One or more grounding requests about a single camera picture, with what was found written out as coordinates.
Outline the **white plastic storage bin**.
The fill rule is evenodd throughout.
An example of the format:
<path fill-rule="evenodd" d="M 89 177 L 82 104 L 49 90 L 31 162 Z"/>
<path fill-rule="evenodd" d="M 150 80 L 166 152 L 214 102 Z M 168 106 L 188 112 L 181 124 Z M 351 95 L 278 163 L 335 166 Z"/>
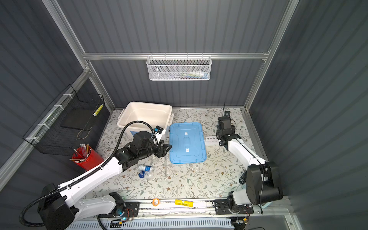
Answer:
<path fill-rule="evenodd" d="M 132 121 L 144 121 L 152 128 L 162 127 L 164 131 L 159 139 L 164 140 L 169 134 L 169 127 L 173 121 L 173 107 L 166 104 L 131 102 L 118 117 L 117 126 L 124 128 Z"/>

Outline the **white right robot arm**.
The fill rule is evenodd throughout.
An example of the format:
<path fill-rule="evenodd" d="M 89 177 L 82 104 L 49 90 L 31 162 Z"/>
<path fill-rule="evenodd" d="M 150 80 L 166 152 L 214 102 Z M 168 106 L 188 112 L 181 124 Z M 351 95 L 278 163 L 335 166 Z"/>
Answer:
<path fill-rule="evenodd" d="M 227 197 L 227 208 L 231 212 L 237 213 L 241 206 L 248 204 L 262 209 L 264 204 L 284 197 L 278 166 L 261 158 L 246 146 L 236 133 L 231 117 L 218 118 L 216 137 L 219 145 L 235 155 L 246 168 L 239 180 L 245 188 L 232 191 Z"/>

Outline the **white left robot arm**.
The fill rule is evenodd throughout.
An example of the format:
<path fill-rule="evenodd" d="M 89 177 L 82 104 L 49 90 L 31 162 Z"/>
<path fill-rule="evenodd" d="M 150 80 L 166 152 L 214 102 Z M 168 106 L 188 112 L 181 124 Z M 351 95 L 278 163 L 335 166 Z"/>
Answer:
<path fill-rule="evenodd" d="M 143 124 L 149 130 L 136 133 L 133 141 L 122 148 L 120 142 L 124 132 L 121 132 L 113 152 L 105 161 L 68 182 L 58 186 L 51 183 L 44 187 L 41 197 L 21 211 L 19 222 L 26 227 L 64 230 L 77 220 L 112 214 L 117 207 L 123 207 L 124 200 L 116 192 L 101 199 L 84 200 L 83 197 L 101 183 L 138 164 L 140 160 L 151 155 L 163 158 L 172 148 L 164 142 L 166 129 L 160 126 L 152 128 L 140 120 L 129 122 L 123 129 L 133 124 Z"/>

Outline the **white test tube rack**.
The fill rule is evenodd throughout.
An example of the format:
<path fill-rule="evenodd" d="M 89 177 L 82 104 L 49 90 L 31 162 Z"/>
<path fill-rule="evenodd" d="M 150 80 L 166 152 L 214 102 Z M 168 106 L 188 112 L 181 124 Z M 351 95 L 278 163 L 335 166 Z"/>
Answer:
<path fill-rule="evenodd" d="M 206 146 L 219 145 L 219 139 L 216 136 L 207 136 L 204 141 Z"/>

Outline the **blue cap clear bottle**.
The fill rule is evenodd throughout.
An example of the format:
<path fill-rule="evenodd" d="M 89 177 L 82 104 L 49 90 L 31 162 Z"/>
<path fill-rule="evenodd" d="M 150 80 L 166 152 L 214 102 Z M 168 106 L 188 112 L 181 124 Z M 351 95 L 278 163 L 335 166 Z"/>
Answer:
<path fill-rule="evenodd" d="M 153 167 L 148 165 L 138 165 L 139 178 L 151 178 L 153 176 Z"/>

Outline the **blue plastic bin lid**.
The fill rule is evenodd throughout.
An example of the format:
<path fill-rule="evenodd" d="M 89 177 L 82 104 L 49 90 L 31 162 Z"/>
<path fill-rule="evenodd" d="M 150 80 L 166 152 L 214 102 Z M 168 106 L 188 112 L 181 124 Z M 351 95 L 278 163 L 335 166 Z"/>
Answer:
<path fill-rule="evenodd" d="M 199 122 L 174 123 L 170 126 L 170 162 L 202 163 L 207 159 L 202 125 Z"/>

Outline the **orange rubber band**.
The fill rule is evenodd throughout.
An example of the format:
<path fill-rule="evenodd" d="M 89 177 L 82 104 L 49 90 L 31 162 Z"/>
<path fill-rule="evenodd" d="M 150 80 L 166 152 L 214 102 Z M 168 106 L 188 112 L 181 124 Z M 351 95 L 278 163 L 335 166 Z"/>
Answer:
<path fill-rule="evenodd" d="M 159 200 L 158 198 L 154 198 L 154 199 L 152 200 L 152 205 L 153 205 L 154 207 L 157 207 L 158 205 L 160 205 L 160 200 Z"/>

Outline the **black stapler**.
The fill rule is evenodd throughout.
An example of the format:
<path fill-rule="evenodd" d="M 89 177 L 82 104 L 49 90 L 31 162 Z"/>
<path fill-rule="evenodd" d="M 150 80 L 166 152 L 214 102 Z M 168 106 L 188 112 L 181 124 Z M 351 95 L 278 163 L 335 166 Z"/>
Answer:
<path fill-rule="evenodd" d="M 239 183 L 241 185 L 244 185 L 246 183 L 246 180 L 247 180 L 247 171 L 244 171 L 239 178 Z"/>

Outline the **red pencil cup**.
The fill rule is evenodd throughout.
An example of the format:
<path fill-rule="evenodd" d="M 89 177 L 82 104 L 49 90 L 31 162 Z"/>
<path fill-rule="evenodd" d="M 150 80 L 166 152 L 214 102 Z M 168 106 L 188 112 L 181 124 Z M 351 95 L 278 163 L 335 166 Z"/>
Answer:
<path fill-rule="evenodd" d="M 89 171 L 103 163 L 104 160 L 89 144 L 81 144 L 79 148 L 73 149 L 70 161 Z"/>

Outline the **yellow label tag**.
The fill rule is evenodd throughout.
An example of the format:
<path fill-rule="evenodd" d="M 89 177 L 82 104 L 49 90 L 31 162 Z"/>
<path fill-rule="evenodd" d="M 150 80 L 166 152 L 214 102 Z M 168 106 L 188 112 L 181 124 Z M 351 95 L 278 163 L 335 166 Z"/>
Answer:
<path fill-rule="evenodd" d="M 185 206 L 185 207 L 190 207 L 192 208 L 194 206 L 194 202 L 192 201 L 186 201 L 186 200 L 179 200 L 176 199 L 174 202 L 176 205 L 180 205 L 180 206 Z"/>

